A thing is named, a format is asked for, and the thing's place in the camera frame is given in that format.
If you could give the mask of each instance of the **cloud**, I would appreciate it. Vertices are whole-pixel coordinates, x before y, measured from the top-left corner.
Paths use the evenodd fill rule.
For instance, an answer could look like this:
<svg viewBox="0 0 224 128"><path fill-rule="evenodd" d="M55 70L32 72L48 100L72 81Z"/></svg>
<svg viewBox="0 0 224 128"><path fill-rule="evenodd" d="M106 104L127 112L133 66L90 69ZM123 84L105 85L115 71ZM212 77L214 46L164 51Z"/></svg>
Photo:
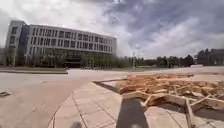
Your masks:
<svg viewBox="0 0 224 128"><path fill-rule="evenodd" d="M0 44L11 19L114 36L118 55L186 56L224 47L223 0L7 0Z"/></svg>

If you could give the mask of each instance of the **paving tile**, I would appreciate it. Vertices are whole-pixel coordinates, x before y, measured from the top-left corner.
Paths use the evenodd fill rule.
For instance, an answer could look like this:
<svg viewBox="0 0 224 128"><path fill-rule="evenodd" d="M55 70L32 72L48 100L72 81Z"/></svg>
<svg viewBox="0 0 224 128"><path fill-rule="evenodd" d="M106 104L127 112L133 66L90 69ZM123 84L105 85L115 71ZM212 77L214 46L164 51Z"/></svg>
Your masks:
<svg viewBox="0 0 224 128"><path fill-rule="evenodd" d="M78 105L78 108L81 114L88 114L101 110L101 108L94 102Z"/></svg>
<svg viewBox="0 0 224 128"><path fill-rule="evenodd" d="M212 126L215 128L223 128L224 127L224 122L223 121L214 121L210 123Z"/></svg>
<svg viewBox="0 0 224 128"><path fill-rule="evenodd" d="M67 98L62 105L63 106L76 106L75 105L75 102L74 102L74 100L72 98L72 96L70 96L69 98Z"/></svg>
<svg viewBox="0 0 224 128"><path fill-rule="evenodd" d="M145 111L146 116L167 115L167 111L157 106L151 106Z"/></svg>
<svg viewBox="0 0 224 128"><path fill-rule="evenodd" d="M198 126L202 126L202 125L205 125L205 124L208 124L208 122L206 122L203 118L201 117L197 117L197 116L194 116L194 122L196 124L196 127Z"/></svg>
<svg viewBox="0 0 224 128"><path fill-rule="evenodd" d="M186 115L183 113L177 113L177 114L171 114L171 117L173 117L173 119L179 124L179 126L181 126L181 128L187 128L188 124L187 124L187 119L186 119Z"/></svg>
<svg viewBox="0 0 224 128"><path fill-rule="evenodd" d="M214 127L211 126L210 124L205 124L205 125L198 126L197 128L214 128Z"/></svg>
<svg viewBox="0 0 224 128"><path fill-rule="evenodd" d="M170 115L147 116L149 128L180 128Z"/></svg>
<svg viewBox="0 0 224 128"><path fill-rule="evenodd" d="M71 116L78 116L79 111L76 106L61 106L55 114L55 118L65 118Z"/></svg>
<svg viewBox="0 0 224 128"><path fill-rule="evenodd" d="M82 105L87 103L93 103L94 101L91 98L81 98L81 99L75 99L75 102L77 105Z"/></svg>
<svg viewBox="0 0 224 128"><path fill-rule="evenodd" d="M79 98L88 98L89 95L85 91L78 91L74 93L73 98L74 99L79 99Z"/></svg>
<svg viewBox="0 0 224 128"><path fill-rule="evenodd" d="M88 128L100 128L115 123L104 111L83 115L83 119Z"/></svg>
<svg viewBox="0 0 224 128"><path fill-rule="evenodd" d="M120 112L120 106L119 107L113 107L109 109L105 109L105 111L110 114L115 120L118 119L119 112Z"/></svg>
<svg viewBox="0 0 224 128"><path fill-rule="evenodd" d="M53 126L53 119L51 120L50 124L48 125L48 128L54 128L54 126Z"/></svg>
<svg viewBox="0 0 224 128"><path fill-rule="evenodd" d="M86 128L80 116L56 118L54 128Z"/></svg>
<svg viewBox="0 0 224 128"><path fill-rule="evenodd" d="M117 102L116 100L112 100L112 99L99 100L99 101L96 101L96 103L103 109L120 106L119 102Z"/></svg>
<svg viewBox="0 0 224 128"><path fill-rule="evenodd" d="M100 127L100 128L116 128L116 123L109 124L109 125L106 125L106 126L103 126L103 127Z"/></svg>
<svg viewBox="0 0 224 128"><path fill-rule="evenodd" d="M177 105L173 105L170 103L161 104L158 107L165 109L170 114L185 113L184 108L181 108Z"/></svg>

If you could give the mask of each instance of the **distant building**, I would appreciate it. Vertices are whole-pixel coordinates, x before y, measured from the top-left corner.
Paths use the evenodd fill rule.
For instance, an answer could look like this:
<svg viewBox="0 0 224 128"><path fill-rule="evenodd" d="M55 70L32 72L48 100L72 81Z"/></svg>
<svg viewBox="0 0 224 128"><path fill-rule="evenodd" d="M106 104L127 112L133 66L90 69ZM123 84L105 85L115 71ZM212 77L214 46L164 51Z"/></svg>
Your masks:
<svg viewBox="0 0 224 128"><path fill-rule="evenodd" d="M115 55L117 44L116 38L105 35L12 20L6 49L11 56L8 63L12 65L38 61L38 65L52 66L55 59L63 58L66 65L80 66L84 61L89 63Z"/></svg>

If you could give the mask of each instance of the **white cloud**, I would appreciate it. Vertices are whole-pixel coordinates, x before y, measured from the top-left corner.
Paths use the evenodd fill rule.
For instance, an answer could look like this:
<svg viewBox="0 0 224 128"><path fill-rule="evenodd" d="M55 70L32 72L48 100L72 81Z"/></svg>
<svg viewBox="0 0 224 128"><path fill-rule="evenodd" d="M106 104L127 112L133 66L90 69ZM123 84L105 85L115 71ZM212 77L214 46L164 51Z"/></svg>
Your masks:
<svg viewBox="0 0 224 128"><path fill-rule="evenodd" d="M196 50L197 48L194 48L196 39L194 27L197 23L197 19L190 18L176 26L153 33L151 41L146 42L147 45L141 48L144 57L183 56L188 54L189 50Z"/></svg>

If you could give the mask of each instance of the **tree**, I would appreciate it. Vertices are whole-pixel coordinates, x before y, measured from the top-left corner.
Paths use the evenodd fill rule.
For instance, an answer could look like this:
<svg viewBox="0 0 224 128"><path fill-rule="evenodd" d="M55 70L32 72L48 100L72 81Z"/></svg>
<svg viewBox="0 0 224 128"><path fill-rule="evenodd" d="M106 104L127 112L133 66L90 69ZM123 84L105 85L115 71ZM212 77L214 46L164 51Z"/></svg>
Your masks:
<svg viewBox="0 0 224 128"><path fill-rule="evenodd" d="M191 55L188 55L187 57L184 58L184 65L186 67L190 67L193 64L194 64L194 59Z"/></svg>

